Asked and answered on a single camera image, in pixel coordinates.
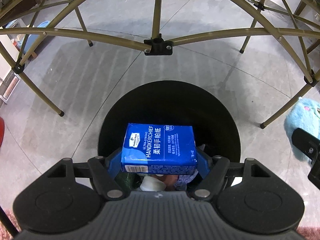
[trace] gray tile floor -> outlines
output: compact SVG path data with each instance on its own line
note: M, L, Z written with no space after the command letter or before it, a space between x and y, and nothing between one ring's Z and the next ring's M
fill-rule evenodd
M87 0L79 8L89 31L142 41L150 37L154 0ZM41 11L36 25L52 20L65 5ZM165 39L212 30L249 27L252 17L229 0L163 0ZM262 12L277 27L292 28L287 17ZM28 24L31 16L24 17ZM58 27L79 28L74 12ZM310 167L291 154L284 116L261 130L257 123L277 111L303 85L303 75L270 36L204 41L174 48L169 57L145 57L132 49L55 37L26 69L27 75L61 109L55 114L23 83L3 105L0 149L0 204L15 196L63 157L86 161L97 154L102 121L111 106L135 87L156 80L181 80L214 94L236 121L242 161L254 157L297 190L305 201L304 226L319 226L320 192L307 179ZM297 37L288 37L301 56ZM319 51L310 54L315 70ZM307 96L320 100L319 88Z

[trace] tissue pack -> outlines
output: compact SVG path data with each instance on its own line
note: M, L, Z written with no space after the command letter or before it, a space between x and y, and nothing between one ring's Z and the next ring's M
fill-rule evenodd
M196 169L192 126L129 123L121 153L121 170L192 175Z

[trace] ribbed gray panel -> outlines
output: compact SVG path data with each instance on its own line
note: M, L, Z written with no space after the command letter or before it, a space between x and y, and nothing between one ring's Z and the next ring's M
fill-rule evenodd
M37 235L23 231L16 240L302 240L296 232L274 236L248 234L225 223L207 202L185 192L132 192L105 204L99 216L76 231Z

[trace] pink fluffy rug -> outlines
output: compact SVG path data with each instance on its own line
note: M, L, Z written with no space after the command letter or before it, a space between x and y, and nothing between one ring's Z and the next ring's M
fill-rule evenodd
M20 231L21 229L12 211L5 210L5 213L7 214L11 222L15 225L15 227ZM298 227L297 232L303 237L305 237L306 240L320 240L320 228ZM0 240L9 240L9 239L12 239L11 235L4 228L2 223L0 223Z

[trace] trash can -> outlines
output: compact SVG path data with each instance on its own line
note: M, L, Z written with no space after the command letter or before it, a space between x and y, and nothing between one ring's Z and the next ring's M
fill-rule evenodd
M240 138L225 106L208 91L181 81L156 81L121 97L105 117L98 155L109 156L122 147L128 123L191 125L196 146L209 156L239 162Z

